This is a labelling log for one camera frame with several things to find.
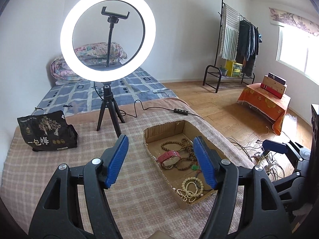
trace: watch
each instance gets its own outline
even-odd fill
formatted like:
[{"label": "watch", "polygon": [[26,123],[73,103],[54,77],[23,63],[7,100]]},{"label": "watch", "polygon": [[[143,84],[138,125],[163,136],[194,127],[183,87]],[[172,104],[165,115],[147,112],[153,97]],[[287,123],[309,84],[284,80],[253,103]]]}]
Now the watch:
[{"label": "watch", "polygon": [[171,150],[165,152],[157,158],[157,161],[165,169],[171,169],[181,159],[177,151]]}]

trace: window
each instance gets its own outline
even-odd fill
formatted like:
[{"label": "window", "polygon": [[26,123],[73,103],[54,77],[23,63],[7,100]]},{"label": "window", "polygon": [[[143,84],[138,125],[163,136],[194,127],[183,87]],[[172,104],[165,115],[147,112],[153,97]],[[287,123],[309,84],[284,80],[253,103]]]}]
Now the window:
[{"label": "window", "polygon": [[319,36],[296,27],[280,27],[277,61],[319,84]]}]

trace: silver screw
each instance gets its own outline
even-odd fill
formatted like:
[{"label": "silver screw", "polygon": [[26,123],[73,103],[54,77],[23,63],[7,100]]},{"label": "silver screw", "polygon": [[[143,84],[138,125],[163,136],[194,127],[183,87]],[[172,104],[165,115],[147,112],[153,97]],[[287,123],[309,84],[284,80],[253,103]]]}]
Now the silver screw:
[{"label": "silver screw", "polygon": [[93,164],[99,164],[101,162],[101,159],[100,158],[94,158],[93,160],[92,160],[92,163]]},{"label": "silver screw", "polygon": [[221,160],[221,163],[224,165],[230,165],[230,161],[228,159]]},{"label": "silver screw", "polygon": [[59,170],[63,171],[63,170],[66,169],[66,167],[67,167],[66,164],[60,164],[60,165],[59,165]]},{"label": "silver screw", "polygon": [[258,172],[261,172],[263,170],[263,168],[260,165],[256,165],[255,170]]}]

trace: clothes rack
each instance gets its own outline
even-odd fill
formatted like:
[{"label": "clothes rack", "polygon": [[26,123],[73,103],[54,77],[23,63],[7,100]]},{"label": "clothes rack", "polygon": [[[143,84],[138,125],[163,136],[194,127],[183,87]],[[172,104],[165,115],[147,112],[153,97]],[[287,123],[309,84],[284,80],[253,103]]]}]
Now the clothes rack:
[{"label": "clothes rack", "polygon": [[[224,0],[221,0],[221,13],[219,13],[219,15],[221,16],[221,23],[220,23],[220,30],[219,30],[219,37],[218,37],[218,43],[217,43],[215,63],[214,63],[214,65],[209,65],[209,66],[206,67],[206,69],[205,69],[205,75],[204,75],[204,80],[203,80],[203,86],[206,84],[206,85],[208,85],[208,86],[214,88],[214,89],[215,89],[215,93],[218,93],[218,90],[219,90],[219,89],[235,88],[235,87],[244,87],[245,85],[250,84],[250,83],[244,82],[244,79],[250,79],[250,80],[252,80],[252,82],[251,82],[252,84],[253,84],[254,81],[255,81],[255,74],[254,74],[254,73],[253,73],[253,76],[248,76],[248,75],[246,75],[246,74],[244,74],[244,73],[241,73],[241,74],[240,74],[240,77],[223,76],[223,75],[221,74],[221,70],[220,70],[218,67],[216,67],[216,62],[217,62],[217,57],[218,57],[218,49],[219,49],[219,45],[220,45],[220,41],[221,41],[222,14],[223,14],[224,5],[225,5]],[[243,20],[245,20],[245,21],[249,22],[251,25],[253,25],[253,24],[252,24],[249,20],[247,20],[244,16],[242,16],[241,14],[239,14],[239,15],[240,15],[240,17],[241,17]],[[209,68],[214,68],[213,70],[217,69],[218,72],[209,72],[209,71],[208,71]],[[210,74],[210,75],[212,75],[212,76],[217,77],[217,78],[218,78],[218,82],[206,82],[207,74]],[[231,79],[231,80],[241,79],[241,81],[222,82],[222,81],[221,81],[222,78],[223,78],[223,79],[229,79],[229,80],[230,80],[230,79]],[[239,85],[239,86],[231,86],[231,87],[220,87],[220,84],[221,84],[221,83],[240,83],[240,85]]]}]

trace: tripod leg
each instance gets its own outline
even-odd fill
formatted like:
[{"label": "tripod leg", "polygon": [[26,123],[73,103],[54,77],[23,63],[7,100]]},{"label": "tripod leg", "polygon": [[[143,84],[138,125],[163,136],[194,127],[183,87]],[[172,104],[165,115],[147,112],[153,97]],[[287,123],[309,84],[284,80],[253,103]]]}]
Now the tripod leg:
[{"label": "tripod leg", "polygon": [[102,124],[102,119],[103,119],[103,115],[104,115],[104,111],[105,111],[105,102],[102,101],[102,105],[101,105],[101,110],[100,110],[100,115],[98,117],[98,126],[97,126],[97,129],[96,131],[99,131],[100,128],[101,128],[101,124]]},{"label": "tripod leg", "polygon": [[119,117],[120,121],[121,121],[122,123],[125,123],[124,118],[123,118],[123,116],[122,116],[122,114],[121,114],[121,112],[120,112],[119,106],[117,106],[117,103],[116,103],[116,100],[115,100],[115,99],[114,99],[114,107],[115,107],[116,114],[117,114],[117,116]]},{"label": "tripod leg", "polygon": [[120,129],[119,121],[118,121],[117,116],[116,116],[114,104],[111,100],[109,100],[109,101],[106,101],[106,106],[108,108],[108,111],[110,112],[111,120],[113,122],[113,126],[115,129],[116,135],[117,135],[117,137],[119,137],[121,135],[121,129]]}]

